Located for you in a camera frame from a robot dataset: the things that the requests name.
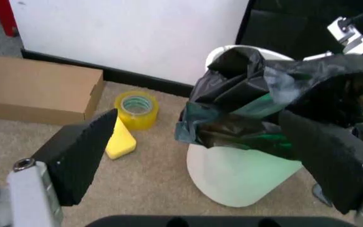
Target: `black plastic bag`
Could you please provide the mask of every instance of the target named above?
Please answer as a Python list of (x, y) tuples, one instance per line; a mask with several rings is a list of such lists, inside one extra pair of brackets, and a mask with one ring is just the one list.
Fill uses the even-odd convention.
[(278, 125), (282, 109), (344, 128), (363, 123), (363, 55), (267, 61), (236, 47), (208, 68), (177, 123), (179, 141), (296, 159)]

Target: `packing tape roll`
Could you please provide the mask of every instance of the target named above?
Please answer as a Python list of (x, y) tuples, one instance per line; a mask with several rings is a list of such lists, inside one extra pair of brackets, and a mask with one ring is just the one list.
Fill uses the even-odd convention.
[(149, 129), (155, 123), (159, 110), (155, 97), (142, 91), (121, 93), (116, 97), (114, 107), (128, 130)]

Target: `cardboard box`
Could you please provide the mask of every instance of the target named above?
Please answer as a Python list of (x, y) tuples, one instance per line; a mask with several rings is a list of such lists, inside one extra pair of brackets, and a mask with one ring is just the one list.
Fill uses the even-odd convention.
[(103, 71), (0, 57), (0, 118), (70, 124), (92, 117)]

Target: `gray carpet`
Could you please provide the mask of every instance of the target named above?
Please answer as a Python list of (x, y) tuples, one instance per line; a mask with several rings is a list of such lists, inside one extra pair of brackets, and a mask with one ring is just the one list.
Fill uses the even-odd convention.
[[(19, 56), (20, 46), (19, 38), (5, 37), (0, 27), (0, 55)], [(137, 140), (134, 152), (117, 160), (106, 155), (102, 158), (81, 204), (63, 209), (64, 227), (84, 226), (114, 214), (327, 216), (352, 222), (352, 214), (343, 216), (312, 196), (315, 181), (304, 169), (252, 206), (236, 209), (211, 201), (187, 173), (187, 145), (173, 139), (175, 123), (187, 99), (107, 83), (96, 112), (111, 108), (115, 97), (129, 90), (143, 90), (157, 98), (160, 111), (156, 125), (132, 132)], [(33, 154), (59, 128), (0, 120), (0, 183), (6, 185), (6, 176), (16, 160)]]

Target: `white wall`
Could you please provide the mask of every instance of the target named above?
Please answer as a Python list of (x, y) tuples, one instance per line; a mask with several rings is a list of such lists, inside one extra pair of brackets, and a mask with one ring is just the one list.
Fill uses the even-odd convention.
[(194, 84), (248, 0), (10, 0), (24, 47)]

